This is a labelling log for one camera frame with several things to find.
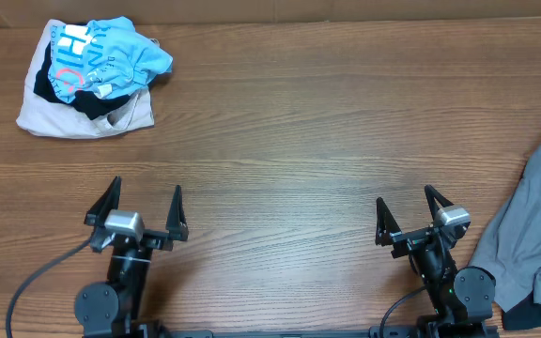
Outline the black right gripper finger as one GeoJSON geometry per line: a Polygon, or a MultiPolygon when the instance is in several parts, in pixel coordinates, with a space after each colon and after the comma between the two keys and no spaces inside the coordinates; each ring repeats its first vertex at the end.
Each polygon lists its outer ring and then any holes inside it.
{"type": "Polygon", "coordinates": [[[425,197],[434,221],[449,221],[451,219],[449,212],[454,204],[432,185],[425,185],[425,197]]]}
{"type": "Polygon", "coordinates": [[[401,229],[384,200],[376,200],[377,225],[375,243],[386,246],[394,243],[394,237],[401,235],[401,229]]]}

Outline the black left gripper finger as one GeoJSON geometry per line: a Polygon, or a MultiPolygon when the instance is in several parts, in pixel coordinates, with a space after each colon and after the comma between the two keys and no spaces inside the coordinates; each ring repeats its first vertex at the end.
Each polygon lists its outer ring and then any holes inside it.
{"type": "Polygon", "coordinates": [[[117,209],[121,192],[122,178],[116,176],[105,193],[87,211],[85,225],[99,227],[104,226],[105,220],[113,209],[117,209]]]}
{"type": "Polygon", "coordinates": [[[165,228],[170,239],[179,241],[188,240],[189,229],[183,208],[182,189],[179,185],[175,187],[165,228]]]}

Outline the light blue t-shirt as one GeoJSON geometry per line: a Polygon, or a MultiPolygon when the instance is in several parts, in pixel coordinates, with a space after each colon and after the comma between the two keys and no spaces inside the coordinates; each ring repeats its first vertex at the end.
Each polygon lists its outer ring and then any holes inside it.
{"type": "Polygon", "coordinates": [[[56,23],[49,33],[48,79],[65,103],[80,91],[101,100],[130,96],[172,70],[173,57],[139,34],[126,17],[85,25],[56,23]]]}

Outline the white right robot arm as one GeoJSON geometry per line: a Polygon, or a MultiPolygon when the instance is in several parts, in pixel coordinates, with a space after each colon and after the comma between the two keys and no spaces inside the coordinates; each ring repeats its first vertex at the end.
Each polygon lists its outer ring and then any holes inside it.
{"type": "Polygon", "coordinates": [[[458,268],[450,253],[470,227],[471,214],[431,185],[425,186],[425,198],[432,221],[427,227],[408,233],[401,230],[384,200],[376,200],[375,242],[382,247],[391,246],[394,259],[408,258],[413,272],[423,282],[386,312],[379,335],[386,333],[387,319],[400,304],[425,291],[434,313],[420,316],[410,329],[411,336],[496,337],[497,330],[486,326],[493,316],[495,277],[475,266],[458,268]]]}

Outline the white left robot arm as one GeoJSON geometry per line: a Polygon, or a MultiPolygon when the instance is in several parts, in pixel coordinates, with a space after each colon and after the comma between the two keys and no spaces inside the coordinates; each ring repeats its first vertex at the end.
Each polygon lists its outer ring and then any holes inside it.
{"type": "Polygon", "coordinates": [[[188,239],[182,189],[175,187],[165,229],[156,231],[145,227],[139,212],[119,209],[121,183],[115,177],[85,215],[93,228],[90,249],[100,254],[110,247],[112,255],[106,280],[79,291],[74,314],[87,338],[169,337],[159,320],[143,321],[139,314],[152,254],[170,252],[176,241],[188,239]]]}

